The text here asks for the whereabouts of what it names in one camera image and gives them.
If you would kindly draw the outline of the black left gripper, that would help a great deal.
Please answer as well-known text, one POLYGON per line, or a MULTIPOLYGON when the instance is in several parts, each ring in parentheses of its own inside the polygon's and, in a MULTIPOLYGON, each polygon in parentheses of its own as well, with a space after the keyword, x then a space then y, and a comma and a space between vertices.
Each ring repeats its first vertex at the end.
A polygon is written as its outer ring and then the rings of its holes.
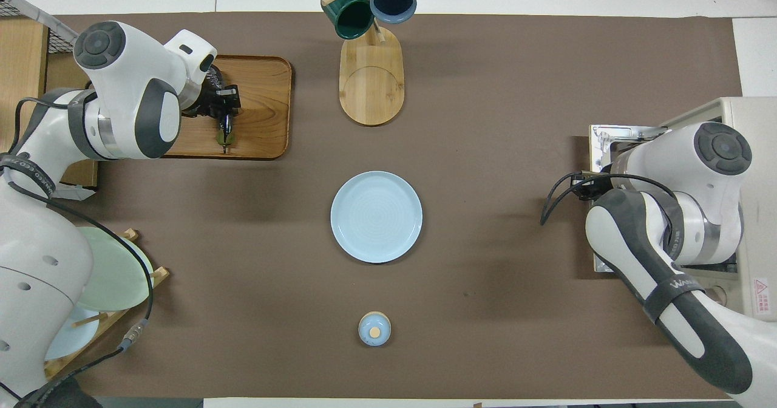
POLYGON ((210 115, 214 120, 233 120, 240 112, 240 107, 211 107, 217 97, 223 101, 239 101, 239 88, 228 86, 223 88, 222 74, 206 74, 197 100, 192 106, 182 110, 182 115, 194 118, 198 115, 210 115))

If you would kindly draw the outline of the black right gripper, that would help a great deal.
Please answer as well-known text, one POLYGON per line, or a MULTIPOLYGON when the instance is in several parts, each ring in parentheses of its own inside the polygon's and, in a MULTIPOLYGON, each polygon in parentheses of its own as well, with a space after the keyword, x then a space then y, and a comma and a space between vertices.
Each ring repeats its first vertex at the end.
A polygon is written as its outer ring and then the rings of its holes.
POLYGON ((582 201, 597 200, 613 189, 608 172, 577 172, 574 174, 574 194, 582 201))

